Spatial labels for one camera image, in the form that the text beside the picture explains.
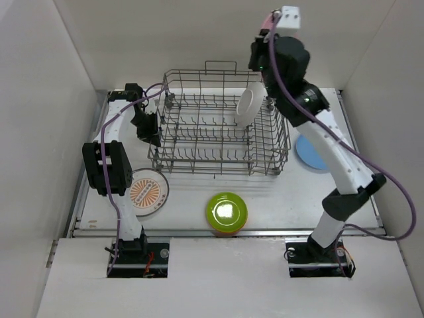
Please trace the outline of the orange plastic plate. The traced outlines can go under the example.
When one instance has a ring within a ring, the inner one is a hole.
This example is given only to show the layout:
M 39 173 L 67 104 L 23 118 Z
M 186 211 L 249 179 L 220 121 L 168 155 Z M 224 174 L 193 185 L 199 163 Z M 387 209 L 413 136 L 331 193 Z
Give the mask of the orange plastic plate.
M 237 230 L 237 231 L 231 231 L 231 232 L 223 232 L 223 231 L 218 231 L 217 229 L 213 229 L 211 232 L 216 237 L 236 237 L 240 231 Z

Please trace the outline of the pink plastic plate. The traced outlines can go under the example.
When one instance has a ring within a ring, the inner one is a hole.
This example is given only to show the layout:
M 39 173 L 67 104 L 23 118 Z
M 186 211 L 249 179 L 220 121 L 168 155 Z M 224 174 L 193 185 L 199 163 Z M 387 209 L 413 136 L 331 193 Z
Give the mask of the pink plastic plate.
M 273 26 L 273 17 L 272 17 L 272 13 L 270 13 L 267 18 L 265 19 L 265 21 L 262 23 L 261 29 L 262 30 L 271 30 L 272 26 Z

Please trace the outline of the blue plastic plate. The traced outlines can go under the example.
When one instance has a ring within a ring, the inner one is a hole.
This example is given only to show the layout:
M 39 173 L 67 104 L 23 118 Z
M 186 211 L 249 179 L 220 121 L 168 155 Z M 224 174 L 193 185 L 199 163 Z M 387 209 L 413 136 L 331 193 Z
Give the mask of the blue plastic plate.
M 328 167 L 314 146 L 303 136 L 299 135 L 295 142 L 297 157 L 309 168 L 328 172 Z

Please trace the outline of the lime green plastic plate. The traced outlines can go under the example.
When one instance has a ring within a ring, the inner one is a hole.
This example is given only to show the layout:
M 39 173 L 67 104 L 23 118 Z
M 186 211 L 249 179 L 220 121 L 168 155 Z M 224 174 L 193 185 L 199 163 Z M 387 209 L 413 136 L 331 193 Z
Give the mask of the lime green plastic plate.
M 213 229 L 231 232 L 241 230 L 245 226 L 248 220 L 248 209 L 239 195 L 222 192 L 208 201 L 205 215 Z

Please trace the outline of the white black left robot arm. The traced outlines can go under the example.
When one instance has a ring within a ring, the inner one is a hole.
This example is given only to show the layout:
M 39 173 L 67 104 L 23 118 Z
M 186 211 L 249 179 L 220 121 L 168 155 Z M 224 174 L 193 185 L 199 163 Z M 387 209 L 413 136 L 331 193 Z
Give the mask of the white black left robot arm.
M 139 140 L 160 146 L 157 115 L 145 111 L 145 103 L 157 95 L 148 96 L 147 90 L 136 83 L 127 83 L 124 90 L 110 93 L 105 122 L 93 141 L 82 146 L 89 186 L 106 197 L 115 210 L 117 239 L 111 252 L 136 263 L 146 259 L 148 246 L 144 229 L 133 212 L 129 192 L 133 169 L 123 139 L 127 129 L 134 126 Z

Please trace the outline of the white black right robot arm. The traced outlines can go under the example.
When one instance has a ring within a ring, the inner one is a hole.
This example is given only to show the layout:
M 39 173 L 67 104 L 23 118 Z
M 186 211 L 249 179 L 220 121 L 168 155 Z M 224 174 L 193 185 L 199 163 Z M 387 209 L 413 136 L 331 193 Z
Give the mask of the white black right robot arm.
M 336 188 L 322 200 L 324 212 L 307 239 L 308 256 L 321 261 L 331 253 L 351 215 L 386 183 L 350 152 L 321 90 L 305 80 L 310 54 L 292 36 L 262 29 L 251 44 L 249 69 L 260 72 L 277 110 L 315 148 L 329 169 Z

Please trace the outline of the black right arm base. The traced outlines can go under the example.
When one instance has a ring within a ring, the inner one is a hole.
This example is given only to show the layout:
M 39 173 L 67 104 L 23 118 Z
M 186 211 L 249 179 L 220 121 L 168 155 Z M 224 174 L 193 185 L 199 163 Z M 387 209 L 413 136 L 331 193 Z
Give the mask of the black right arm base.
M 337 248 L 313 255 L 307 242 L 287 241 L 284 258 L 291 278 L 352 278 L 356 264 L 340 240 Z

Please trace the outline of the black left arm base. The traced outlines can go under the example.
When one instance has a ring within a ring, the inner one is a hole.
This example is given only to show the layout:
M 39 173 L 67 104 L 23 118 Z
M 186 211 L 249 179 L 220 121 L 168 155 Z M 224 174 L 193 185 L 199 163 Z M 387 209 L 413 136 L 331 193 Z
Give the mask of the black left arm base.
M 147 239 L 118 242 L 117 259 L 115 244 L 105 248 L 110 253 L 108 278 L 167 278 L 170 257 L 169 242 L 148 242 Z

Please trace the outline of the aluminium table frame rail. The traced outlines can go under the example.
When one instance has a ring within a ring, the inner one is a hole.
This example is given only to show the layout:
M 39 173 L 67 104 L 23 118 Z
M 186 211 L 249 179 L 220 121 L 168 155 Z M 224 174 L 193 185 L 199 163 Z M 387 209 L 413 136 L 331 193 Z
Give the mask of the aluminium table frame rail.
M 330 103 L 343 134 L 352 142 L 343 100 L 335 88 L 321 88 Z M 170 194 L 165 204 L 153 214 L 139 217 L 146 234 L 153 237 L 212 237 L 220 235 L 207 222 L 207 202 L 217 193 L 232 192 L 241 196 L 248 208 L 248 220 L 240 236 L 307 236 L 323 213 L 321 200 L 335 188 L 329 172 L 314 170 L 298 159 L 295 141 L 299 133 L 288 127 L 291 149 L 288 162 L 279 176 L 253 174 L 215 175 L 165 173 Z M 136 138 L 135 127 L 124 138 L 133 169 L 150 168 L 148 145 Z M 114 237 L 116 214 L 109 200 L 91 189 L 87 182 L 79 200 L 74 237 Z M 376 234 L 385 234 L 383 224 L 371 199 L 349 220 Z

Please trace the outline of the white plate teal rim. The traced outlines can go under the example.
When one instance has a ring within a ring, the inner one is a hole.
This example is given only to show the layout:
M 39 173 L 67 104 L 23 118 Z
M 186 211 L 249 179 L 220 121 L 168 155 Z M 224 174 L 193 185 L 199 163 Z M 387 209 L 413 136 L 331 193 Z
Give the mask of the white plate teal rim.
M 240 127 L 250 125 L 257 116 L 265 97 L 266 90 L 261 82 L 250 83 L 237 103 L 235 123 Z

